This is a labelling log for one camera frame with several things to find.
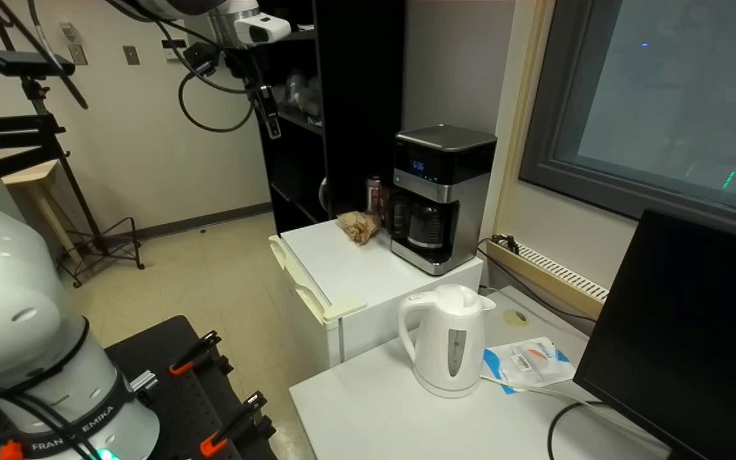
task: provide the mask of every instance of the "radiator vent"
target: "radiator vent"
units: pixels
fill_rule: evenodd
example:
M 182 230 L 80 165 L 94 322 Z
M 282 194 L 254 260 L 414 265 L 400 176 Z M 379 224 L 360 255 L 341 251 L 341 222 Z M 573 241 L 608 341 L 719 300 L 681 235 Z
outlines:
M 519 245 L 519 256 L 528 260 L 531 264 L 546 270 L 553 276 L 576 288 L 576 290 L 590 295 L 590 297 L 594 297 L 601 303 L 607 300 L 607 295 L 610 294 L 607 288 L 602 287 L 593 280 L 587 279 L 583 275 L 575 273 L 569 268 L 564 267 L 564 265 L 558 264 L 555 260 L 526 247 L 526 245 L 520 244 L 519 242 L 516 242 L 516 244 Z

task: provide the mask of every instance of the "shelving unit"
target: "shelving unit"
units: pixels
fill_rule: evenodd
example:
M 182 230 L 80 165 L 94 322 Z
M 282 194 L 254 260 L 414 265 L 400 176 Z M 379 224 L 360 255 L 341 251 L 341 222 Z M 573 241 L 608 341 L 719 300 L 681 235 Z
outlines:
M 282 17 L 313 18 L 314 29 L 257 48 L 263 78 L 276 91 L 292 73 L 316 75 L 322 88 L 320 125 L 281 105 L 280 139 L 260 126 L 278 233 L 364 210 L 365 179 L 391 180 L 401 129 L 405 1 L 298 3 L 283 3 Z M 380 33 L 355 32 L 376 29 L 376 18 Z

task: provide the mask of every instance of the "window frame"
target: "window frame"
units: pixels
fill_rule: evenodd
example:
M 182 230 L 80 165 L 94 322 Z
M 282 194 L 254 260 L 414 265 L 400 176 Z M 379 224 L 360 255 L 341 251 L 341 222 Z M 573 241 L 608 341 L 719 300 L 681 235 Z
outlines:
M 674 184 L 682 190 L 683 181 L 671 180 L 671 188 L 653 186 L 643 182 L 642 171 L 625 168 L 620 176 L 554 158 L 560 134 L 578 140 L 565 144 L 578 150 L 585 123 L 564 119 L 588 119 L 621 5 L 622 0 L 556 0 L 519 179 L 629 219 L 638 220 L 651 208 L 736 231 L 736 195 L 721 204 L 698 195 L 722 193 L 708 187 L 687 184 L 687 192 L 676 192 Z M 592 167 L 601 163 L 584 161 Z

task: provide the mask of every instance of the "crumpled paper bag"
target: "crumpled paper bag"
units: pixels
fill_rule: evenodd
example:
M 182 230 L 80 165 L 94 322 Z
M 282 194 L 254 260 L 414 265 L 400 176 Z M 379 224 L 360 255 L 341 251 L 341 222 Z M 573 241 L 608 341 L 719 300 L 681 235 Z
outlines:
M 367 213 L 350 212 L 341 213 L 337 216 L 342 230 L 351 238 L 356 244 L 365 245 L 371 236 L 380 229 L 380 224 L 377 222 L 377 215 L 368 215 Z

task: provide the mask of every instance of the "coffee maker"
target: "coffee maker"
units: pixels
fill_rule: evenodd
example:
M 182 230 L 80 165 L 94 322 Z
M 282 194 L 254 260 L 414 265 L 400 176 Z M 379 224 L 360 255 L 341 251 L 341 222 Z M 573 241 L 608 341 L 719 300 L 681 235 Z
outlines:
M 433 276 L 473 259 L 496 136 L 450 125 L 397 134 L 391 251 Z

